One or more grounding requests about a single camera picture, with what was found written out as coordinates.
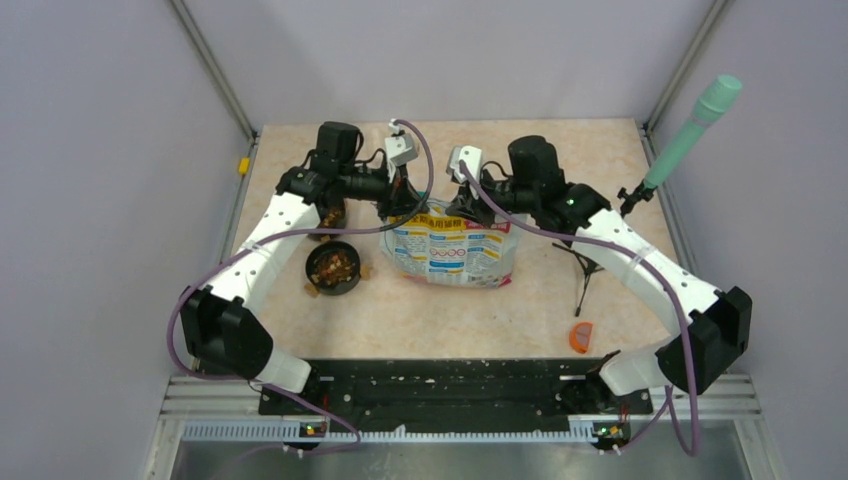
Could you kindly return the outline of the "pet food bag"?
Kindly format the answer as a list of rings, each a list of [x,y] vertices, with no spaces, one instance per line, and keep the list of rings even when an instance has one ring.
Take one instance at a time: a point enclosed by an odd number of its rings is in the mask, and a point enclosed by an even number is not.
[[[522,231],[506,221],[492,227],[446,212],[431,199],[424,212],[380,238],[383,254],[411,280],[451,287],[499,288],[511,282]]]

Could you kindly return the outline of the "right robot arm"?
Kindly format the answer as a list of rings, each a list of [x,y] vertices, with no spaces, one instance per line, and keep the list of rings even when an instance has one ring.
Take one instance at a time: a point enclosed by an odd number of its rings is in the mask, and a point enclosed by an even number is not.
[[[485,226],[518,222],[556,238],[614,275],[664,324],[668,336],[607,355],[586,385],[589,404],[612,412],[637,390],[674,386],[704,393],[747,349],[753,301],[740,287],[722,291],[697,278],[642,238],[610,201],[587,184],[569,182],[555,147],[540,135],[508,146],[512,172],[495,179],[479,148],[456,146],[447,172],[460,189],[449,212]]]

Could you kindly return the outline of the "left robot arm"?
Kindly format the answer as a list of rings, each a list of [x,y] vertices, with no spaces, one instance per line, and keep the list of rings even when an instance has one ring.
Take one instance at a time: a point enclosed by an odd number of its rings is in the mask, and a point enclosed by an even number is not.
[[[426,206],[435,166],[427,140],[411,122],[393,119],[383,146],[383,162],[372,167],[358,159],[361,130],[328,121],[305,161],[280,178],[260,221],[241,247],[188,286],[171,313],[168,327],[180,326],[187,352],[224,371],[226,378],[277,387],[297,413],[319,404],[320,386],[309,379],[311,365],[276,344],[258,316],[290,257],[308,236],[342,235],[323,228],[322,212],[347,200],[373,203],[383,220],[358,234],[378,234],[410,222]]]

